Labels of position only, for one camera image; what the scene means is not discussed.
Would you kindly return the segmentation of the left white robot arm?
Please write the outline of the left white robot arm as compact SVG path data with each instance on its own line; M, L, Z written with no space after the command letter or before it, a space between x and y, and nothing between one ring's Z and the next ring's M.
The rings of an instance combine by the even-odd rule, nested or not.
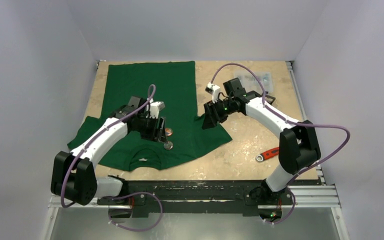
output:
M126 180L116 176L97 177L96 167L109 150L131 132L143 140L167 143L166 119L160 116L163 101L133 96L128 104L114 110L103 125L84 143L54 158L50 191L61 200L87 205L94 198L110 197L118 205L126 203Z

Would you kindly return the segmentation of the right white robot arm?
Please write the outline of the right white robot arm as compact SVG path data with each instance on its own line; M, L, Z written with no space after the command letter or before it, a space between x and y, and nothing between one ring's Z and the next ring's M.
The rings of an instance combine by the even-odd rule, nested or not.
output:
M279 140L279 165L262 181L259 187L250 191L268 204L280 198L291 179L301 170L310 167L321 158L321 151L315 128L308 120L299 122L272 107L264 96L256 91L247 92L238 78L223 83L228 94L220 99L221 88L208 83L205 91L211 100L205 103L202 129L216 127L233 113L242 113L268 130Z

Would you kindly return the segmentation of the silver round brooch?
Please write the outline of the silver round brooch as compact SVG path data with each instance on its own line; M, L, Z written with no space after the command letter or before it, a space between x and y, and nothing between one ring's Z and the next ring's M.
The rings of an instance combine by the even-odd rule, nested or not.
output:
M174 144L171 141L167 141L163 145L165 150L171 150L173 148L173 146L174 146Z

